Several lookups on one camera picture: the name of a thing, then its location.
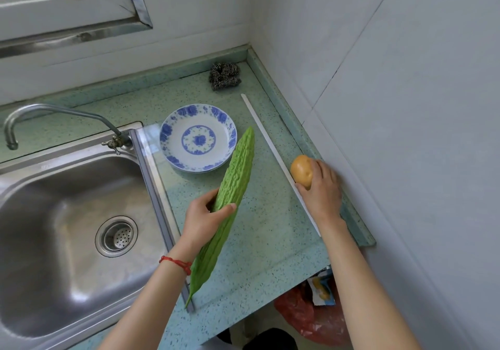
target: wall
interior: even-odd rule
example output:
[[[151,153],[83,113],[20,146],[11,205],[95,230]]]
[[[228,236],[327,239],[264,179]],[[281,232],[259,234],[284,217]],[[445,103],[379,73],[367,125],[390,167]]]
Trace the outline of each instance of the wall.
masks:
[[[257,1],[251,43],[423,347],[497,348],[500,0]]]
[[[0,105],[245,44],[251,0],[145,0],[154,29],[0,59]]]

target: sink basin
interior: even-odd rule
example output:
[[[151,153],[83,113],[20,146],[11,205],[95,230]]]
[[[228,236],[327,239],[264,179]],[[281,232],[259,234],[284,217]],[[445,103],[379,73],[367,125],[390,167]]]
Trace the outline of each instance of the sink basin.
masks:
[[[66,348],[116,322],[166,253],[137,154],[101,146],[109,138],[0,164],[7,348]]]

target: floor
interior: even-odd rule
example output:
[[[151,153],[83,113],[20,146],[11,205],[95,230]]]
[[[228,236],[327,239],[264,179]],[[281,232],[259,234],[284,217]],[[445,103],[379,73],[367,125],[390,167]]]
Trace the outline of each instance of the floor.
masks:
[[[233,325],[229,331],[231,332],[231,340],[235,346],[242,347],[247,340],[244,335],[244,325],[243,322],[249,322],[248,329],[250,331],[257,330],[258,333],[262,333],[270,328],[280,328],[289,333],[296,341],[298,350],[353,350],[351,345],[343,346],[343,347],[330,347],[325,345],[320,345],[319,343],[315,343],[309,341],[302,337],[292,326],[290,326],[285,319],[279,314],[279,312],[274,308],[272,303],[265,305],[260,308],[258,311],[251,315],[250,321],[248,317],[244,320]]]

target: person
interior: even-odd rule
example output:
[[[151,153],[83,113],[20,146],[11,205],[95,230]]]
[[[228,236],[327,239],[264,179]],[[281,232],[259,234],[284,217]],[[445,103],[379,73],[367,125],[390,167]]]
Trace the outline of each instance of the person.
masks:
[[[313,177],[310,190],[300,184],[297,188],[327,248],[353,348],[420,349],[415,336],[375,278],[340,217],[339,178],[320,160],[311,160],[311,166]],[[207,209],[217,191],[214,189],[190,203],[183,234],[168,253],[170,258],[192,262],[202,246],[214,236],[219,224],[235,211],[234,203],[214,213]],[[182,266],[166,260],[161,262],[99,350],[158,348],[185,279],[186,271]],[[244,349],[264,345],[274,349],[297,349],[291,336],[280,329],[259,334]],[[205,348],[214,350],[234,348],[231,346],[217,338],[205,344]]]

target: blue and white plate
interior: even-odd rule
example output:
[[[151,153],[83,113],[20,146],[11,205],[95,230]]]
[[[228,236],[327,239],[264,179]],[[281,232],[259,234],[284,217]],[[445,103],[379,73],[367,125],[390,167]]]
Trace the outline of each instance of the blue and white plate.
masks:
[[[236,138],[236,127],[226,112],[208,104],[192,104],[166,118],[159,143],[172,166],[190,173],[203,173],[229,159]]]

